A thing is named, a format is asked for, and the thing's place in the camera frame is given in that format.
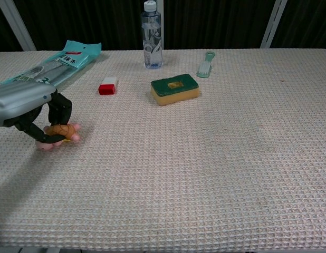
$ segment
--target clear plastic bottle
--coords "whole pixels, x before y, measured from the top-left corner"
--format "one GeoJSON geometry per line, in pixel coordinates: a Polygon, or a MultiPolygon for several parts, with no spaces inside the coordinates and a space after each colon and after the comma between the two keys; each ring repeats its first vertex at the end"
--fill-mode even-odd
{"type": "Polygon", "coordinates": [[[142,13],[142,34],[145,66],[157,69],[162,66],[161,14],[155,1],[146,1],[142,13]]]}

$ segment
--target plastic packaging bag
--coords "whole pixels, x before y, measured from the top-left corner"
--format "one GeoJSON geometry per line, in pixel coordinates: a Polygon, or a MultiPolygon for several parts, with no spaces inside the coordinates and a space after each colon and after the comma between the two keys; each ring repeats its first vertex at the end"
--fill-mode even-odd
{"type": "Polygon", "coordinates": [[[39,65],[0,84],[9,84],[16,81],[36,81],[58,86],[96,59],[100,53],[101,43],[83,44],[76,41],[67,41],[62,51],[49,57],[39,65]]]}

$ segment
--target toy turtle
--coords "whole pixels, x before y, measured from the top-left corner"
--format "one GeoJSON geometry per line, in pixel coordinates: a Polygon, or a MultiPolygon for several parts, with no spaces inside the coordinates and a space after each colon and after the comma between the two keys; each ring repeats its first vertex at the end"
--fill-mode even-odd
{"type": "MultiPolygon", "coordinates": [[[[60,134],[66,137],[63,141],[74,141],[78,142],[80,140],[80,136],[76,133],[77,130],[79,130],[81,126],[79,124],[67,124],[67,125],[52,125],[52,126],[45,126],[43,129],[44,132],[48,135],[56,135],[60,134]]],[[[42,142],[36,142],[36,146],[39,149],[43,150],[51,150],[53,147],[58,147],[62,144],[63,141],[59,141],[56,143],[42,143],[42,142]]]]}

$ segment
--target white waffle tablecloth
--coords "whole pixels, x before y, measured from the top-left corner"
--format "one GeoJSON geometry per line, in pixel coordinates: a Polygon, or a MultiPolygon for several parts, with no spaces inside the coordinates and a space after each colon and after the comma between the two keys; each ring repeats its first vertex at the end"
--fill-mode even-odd
{"type": "MultiPolygon", "coordinates": [[[[205,52],[147,70],[142,51],[103,51],[59,86],[79,144],[0,128],[0,246],[326,249],[326,50],[214,50],[201,79],[205,52]],[[150,82],[185,73],[201,96],[157,106],[150,82]]],[[[0,53],[0,81],[54,53],[0,53]]]]}

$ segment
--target yellow sponge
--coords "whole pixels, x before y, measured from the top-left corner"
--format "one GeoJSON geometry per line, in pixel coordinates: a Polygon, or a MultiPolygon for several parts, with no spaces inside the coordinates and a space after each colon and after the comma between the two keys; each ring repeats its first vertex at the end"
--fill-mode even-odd
{"type": "Polygon", "coordinates": [[[158,105],[167,105],[198,97],[199,86],[189,74],[183,74],[152,81],[151,94],[158,105]]]}

